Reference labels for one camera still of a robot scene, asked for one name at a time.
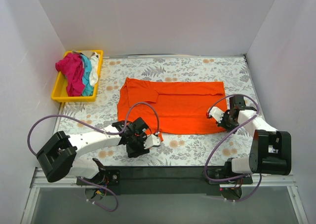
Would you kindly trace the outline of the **orange t shirt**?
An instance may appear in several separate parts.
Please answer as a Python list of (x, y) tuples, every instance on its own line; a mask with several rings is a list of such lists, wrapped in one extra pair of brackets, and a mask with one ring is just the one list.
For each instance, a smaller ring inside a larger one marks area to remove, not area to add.
[(120, 90), (118, 120), (141, 117), (151, 130), (179, 135), (223, 132), (206, 116), (216, 105), (227, 109), (225, 89), (217, 82), (152, 82), (127, 78)]

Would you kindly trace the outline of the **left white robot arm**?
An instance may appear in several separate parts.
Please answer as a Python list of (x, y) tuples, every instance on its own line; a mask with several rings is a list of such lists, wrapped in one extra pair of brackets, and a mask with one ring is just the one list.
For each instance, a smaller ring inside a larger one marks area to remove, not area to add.
[(50, 183), (66, 176), (81, 177), (93, 184), (103, 185), (109, 174), (97, 158), (84, 158), (95, 150), (124, 145), (129, 158), (147, 154), (160, 145), (160, 138), (150, 134), (142, 118), (115, 122), (101, 132), (66, 135), (56, 132), (37, 153), (37, 160)]

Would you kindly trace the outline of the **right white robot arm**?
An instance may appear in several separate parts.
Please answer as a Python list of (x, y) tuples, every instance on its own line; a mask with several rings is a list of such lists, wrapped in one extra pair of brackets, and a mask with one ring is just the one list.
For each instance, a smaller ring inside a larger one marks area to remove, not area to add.
[(226, 164), (230, 167), (223, 171), (224, 179), (235, 183), (242, 174), (289, 175), (291, 135), (270, 126), (257, 115), (257, 109), (246, 105), (243, 96), (232, 96), (229, 102), (230, 108), (224, 112), (219, 126), (236, 132), (244, 124), (243, 128), (252, 136), (252, 145), (249, 155), (228, 159)]

